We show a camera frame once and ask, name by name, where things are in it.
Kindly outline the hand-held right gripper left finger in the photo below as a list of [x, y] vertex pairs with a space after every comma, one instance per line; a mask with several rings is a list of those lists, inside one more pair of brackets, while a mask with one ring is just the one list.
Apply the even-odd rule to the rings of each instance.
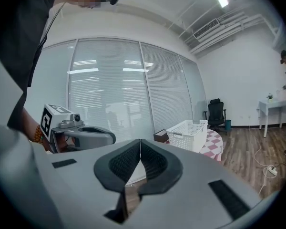
[[139, 139], [85, 151], [47, 154], [32, 145], [32, 221], [42, 229], [135, 229], [127, 223], [125, 185]]

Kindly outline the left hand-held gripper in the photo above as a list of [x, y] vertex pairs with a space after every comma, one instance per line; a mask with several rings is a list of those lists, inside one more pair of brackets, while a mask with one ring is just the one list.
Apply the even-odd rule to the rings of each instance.
[[44, 105], [40, 128], [53, 153], [60, 152], [57, 142], [57, 135], [60, 134], [71, 137], [74, 143], [71, 146], [76, 150], [94, 149], [116, 142], [115, 134], [108, 129], [84, 126], [79, 114], [56, 104]]

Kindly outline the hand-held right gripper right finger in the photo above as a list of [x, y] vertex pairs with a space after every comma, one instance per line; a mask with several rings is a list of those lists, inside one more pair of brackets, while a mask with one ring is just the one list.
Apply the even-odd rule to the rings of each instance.
[[245, 228], [257, 192], [213, 159], [155, 141], [141, 141], [147, 182], [130, 217], [134, 229]]

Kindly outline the white plastic basket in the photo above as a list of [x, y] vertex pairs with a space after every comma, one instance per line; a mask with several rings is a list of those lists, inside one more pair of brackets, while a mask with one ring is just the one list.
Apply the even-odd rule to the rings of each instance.
[[170, 145], [199, 153], [206, 142], [208, 121], [185, 120], [166, 130]]

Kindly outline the person's left forearm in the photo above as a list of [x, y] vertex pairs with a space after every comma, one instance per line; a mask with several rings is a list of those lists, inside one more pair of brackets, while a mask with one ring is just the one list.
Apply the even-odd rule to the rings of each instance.
[[29, 115], [25, 108], [22, 111], [23, 133], [27, 138], [35, 143], [41, 143], [42, 133], [40, 125]]

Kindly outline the brown wooden box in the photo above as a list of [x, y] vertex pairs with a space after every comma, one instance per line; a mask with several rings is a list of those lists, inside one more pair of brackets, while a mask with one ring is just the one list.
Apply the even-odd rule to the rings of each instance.
[[154, 141], [156, 141], [156, 142], [165, 143], [165, 144], [169, 143], [169, 136], [168, 136], [167, 131], [165, 129], [155, 133], [153, 135], [153, 138], [154, 138]]

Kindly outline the white venetian blinds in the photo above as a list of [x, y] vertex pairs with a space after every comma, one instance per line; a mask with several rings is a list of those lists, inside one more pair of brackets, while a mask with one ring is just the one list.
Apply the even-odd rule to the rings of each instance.
[[195, 62], [142, 42], [94, 38], [76, 43], [68, 104], [121, 142], [202, 120], [206, 97]]

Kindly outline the red white checkered tablecloth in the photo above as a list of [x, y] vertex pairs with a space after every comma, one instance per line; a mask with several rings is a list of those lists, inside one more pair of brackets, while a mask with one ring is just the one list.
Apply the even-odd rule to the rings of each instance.
[[221, 162], [223, 140], [215, 131], [207, 129], [206, 142], [199, 154], [205, 155], [217, 162]]

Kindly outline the black office chair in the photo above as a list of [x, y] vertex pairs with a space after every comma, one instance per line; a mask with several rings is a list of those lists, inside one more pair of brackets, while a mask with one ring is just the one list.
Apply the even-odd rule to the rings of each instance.
[[204, 119], [208, 121], [209, 129], [227, 134], [228, 131], [225, 127], [226, 109], [224, 109], [224, 103], [219, 98], [210, 100], [208, 110], [203, 111], [203, 113]]

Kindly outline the person in dark shirt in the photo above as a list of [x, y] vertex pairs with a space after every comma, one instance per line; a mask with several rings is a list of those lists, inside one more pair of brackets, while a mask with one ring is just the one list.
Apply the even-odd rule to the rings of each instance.
[[55, 0], [0, 0], [0, 61], [23, 91], [7, 126], [23, 132], [23, 108]]

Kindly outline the white side table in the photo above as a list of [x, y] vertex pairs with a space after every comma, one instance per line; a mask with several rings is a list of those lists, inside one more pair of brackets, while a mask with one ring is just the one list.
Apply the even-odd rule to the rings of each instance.
[[282, 111], [283, 108], [286, 107], [286, 100], [279, 101], [277, 99], [273, 99], [273, 102], [268, 103], [267, 100], [259, 101], [258, 103], [258, 120], [259, 120], [259, 130], [262, 129], [262, 116], [265, 117], [264, 124], [264, 138], [267, 136], [268, 130], [268, 119], [269, 119], [269, 110], [270, 109], [278, 109], [279, 110], [279, 128], [282, 128]]

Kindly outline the white air vent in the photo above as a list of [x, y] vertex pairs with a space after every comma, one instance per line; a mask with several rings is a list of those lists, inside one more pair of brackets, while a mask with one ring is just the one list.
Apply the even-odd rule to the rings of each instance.
[[215, 29], [220, 27], [220, 21], [215, 18], [200, 29], [198, 29], [194, 34], [194, 38], [196, 40], [201, 39], [203, 36], [207, 35], [208, 33], [214, 31]]

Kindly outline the white ceiling pipes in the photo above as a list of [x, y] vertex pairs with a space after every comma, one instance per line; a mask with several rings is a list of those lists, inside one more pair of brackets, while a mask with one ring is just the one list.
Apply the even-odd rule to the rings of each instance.
[[[193, 34], [217, 18], [220, 27], [196, 40]], [[277, 12], [260, 2], [247, 2], [235, 7], [221, 8], [215, 4], [206, 9], [188, 8], [172, 29], [189, 47], [190, 53], [197, 55], [214, 44], [256, 25], [265, 25], [273, 35], [278, 32], [281, 22]]]

